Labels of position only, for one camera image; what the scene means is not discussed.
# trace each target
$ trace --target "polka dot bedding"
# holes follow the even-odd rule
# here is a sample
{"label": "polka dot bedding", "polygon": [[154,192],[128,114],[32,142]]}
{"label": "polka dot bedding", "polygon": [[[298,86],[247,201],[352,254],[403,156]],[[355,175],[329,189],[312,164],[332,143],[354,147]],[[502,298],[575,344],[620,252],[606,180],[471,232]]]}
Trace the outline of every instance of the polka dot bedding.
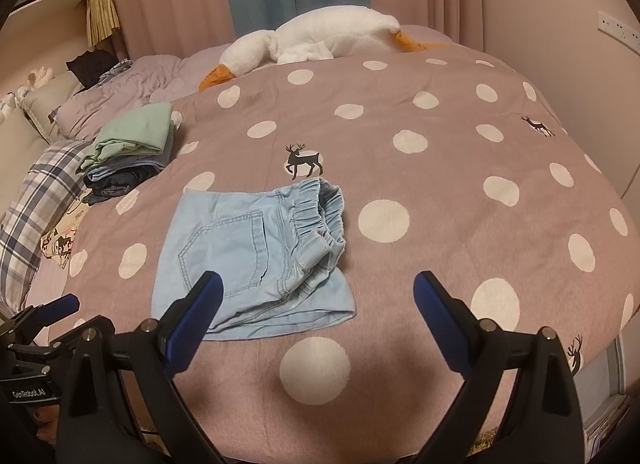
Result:
{"label": "polka dot bedding", "polygon": [[363,463],[418,450],[461,384],[414,305],[421,270],[504,329],[554,327],[574,374],[640,300],[640,242],[620,199],[533,84],[485,54],[273,66],[176,101],[172,119],[167,169],[84,219],[65,289],[81,309],[50,337],[96,314],[118,331],[149,314],[185,188],[258,192],[322,172],[346,201],[340,269],[356,317],[205,342],[176,378],[225,455]]}

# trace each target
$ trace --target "back pocket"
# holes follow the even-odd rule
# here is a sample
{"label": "back pocket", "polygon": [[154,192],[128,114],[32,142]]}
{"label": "back pocket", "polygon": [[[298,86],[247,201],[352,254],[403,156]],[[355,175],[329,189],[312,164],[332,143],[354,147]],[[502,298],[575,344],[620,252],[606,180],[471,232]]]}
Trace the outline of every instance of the back pocket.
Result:
{"label": "back pocket", "polygon": [[178,253],[186,290],[204,271],[215,271],[222,278],[226,297],[260,284],[268,259],[261,211],[199,228]]}

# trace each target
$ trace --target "logo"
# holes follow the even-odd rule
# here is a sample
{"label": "logo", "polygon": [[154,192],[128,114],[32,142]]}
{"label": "logo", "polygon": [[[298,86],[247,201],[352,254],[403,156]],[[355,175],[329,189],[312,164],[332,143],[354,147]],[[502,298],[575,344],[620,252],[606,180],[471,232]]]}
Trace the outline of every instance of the logo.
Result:
{"label": "logo", "polygon": [[47,395],[42,388],[34,390],[20,390],[19,392],[12,392],[12,394],[15,399],[26,399],[27,397],[42,397]]}

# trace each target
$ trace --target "shelf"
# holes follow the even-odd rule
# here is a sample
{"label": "shelf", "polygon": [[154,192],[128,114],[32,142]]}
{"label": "shelf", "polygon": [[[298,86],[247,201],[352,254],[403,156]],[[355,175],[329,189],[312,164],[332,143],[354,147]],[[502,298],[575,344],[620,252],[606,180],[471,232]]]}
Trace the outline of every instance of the shelf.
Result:
{"label": "shelf", "polygon": [[42,19],[64,10],[72,9],[82,0],[34,0],[15,11],[12,11],[2,30],[0,30],[0,42],[9,40],[16,34],[20,34],[28,27],[35,25]]}

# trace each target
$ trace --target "denim shorts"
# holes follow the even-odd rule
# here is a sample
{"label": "denim shorts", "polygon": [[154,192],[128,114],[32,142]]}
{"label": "denim shorts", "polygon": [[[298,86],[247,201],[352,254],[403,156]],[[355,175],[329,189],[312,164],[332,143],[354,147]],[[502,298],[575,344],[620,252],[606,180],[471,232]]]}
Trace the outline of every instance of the denim shorts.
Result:
{"label": "denim shorts", "polygon": [[279,336],[350,319],[353,296],[336,267],[343,209],[340,187],[318,177],[263,193],[187,189],[162,246],[152,316],[215,271],[225,292],[206,340]]}

